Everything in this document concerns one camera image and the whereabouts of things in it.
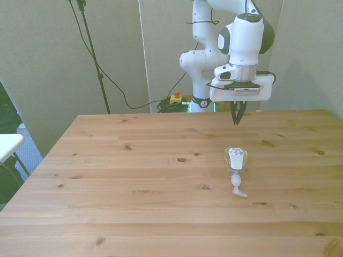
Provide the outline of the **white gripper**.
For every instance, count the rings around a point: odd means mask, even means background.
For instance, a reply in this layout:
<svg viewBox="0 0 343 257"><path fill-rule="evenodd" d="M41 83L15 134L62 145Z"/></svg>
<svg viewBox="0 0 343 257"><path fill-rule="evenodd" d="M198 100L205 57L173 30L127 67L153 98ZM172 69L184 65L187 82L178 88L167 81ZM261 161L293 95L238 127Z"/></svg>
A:
<svg viewBox="0 0 343 257"><path fill-rule="evenodd" d="M238 125L247 108L247 101L267 101L271 97L274 76L257 75L252 81L237 82L234 80L218 80L210 83L210 100L213 102L229 102L234 125ZM236 114L237 102L240 101Z"/></svg>

